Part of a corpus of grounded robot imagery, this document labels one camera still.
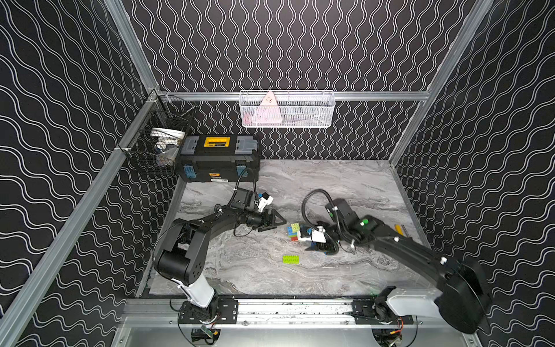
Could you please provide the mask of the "light blue lego plate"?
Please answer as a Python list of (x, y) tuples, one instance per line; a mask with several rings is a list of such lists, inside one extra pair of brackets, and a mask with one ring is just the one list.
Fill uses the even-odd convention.
[(299, 237), (299, 227), (298, 226), (289, 226), (288, 230), (288, 237), (289, 238), (298, 238)]

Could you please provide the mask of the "lime green long lego brick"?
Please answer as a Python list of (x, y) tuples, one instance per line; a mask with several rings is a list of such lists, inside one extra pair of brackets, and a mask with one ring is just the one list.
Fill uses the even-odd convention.
[(300, 257), (294, 254), (283, 255), (283, 263), (289, 265), (297, 265), (300, 263)]

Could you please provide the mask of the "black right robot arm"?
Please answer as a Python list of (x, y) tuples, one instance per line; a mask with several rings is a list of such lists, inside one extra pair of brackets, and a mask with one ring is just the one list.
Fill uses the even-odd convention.
[(332, 223), (309, 222), (313, 241), (322, 235), (332, 246), (341, 241), (352, 241), (354, 247), (367, 246), (418, 273), (434, 287), (433, 292), (420, 294), (388, 286), (374, 300), (373, 310), (379, 320), (438, 317), (457, 331), (472, 334), (487, 319), (491, 289), (477, 260), (447, 257), (399, 234), (372, 215), (358, 217), (344, 199), (328, 202), (325, 209)]

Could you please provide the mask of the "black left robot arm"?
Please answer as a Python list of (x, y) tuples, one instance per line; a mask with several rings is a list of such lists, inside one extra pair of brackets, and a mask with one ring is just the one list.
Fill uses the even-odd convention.
[(228, 205), (197, 220), (176, 219), (155, 246), (153, 267), (186, 293), (193, 306), (207, 309), (215, 302), (215, 289), (203, 275), (211, 240), (241, 225), (263, 232), (286, 224), (272, 208), (258, 211)]

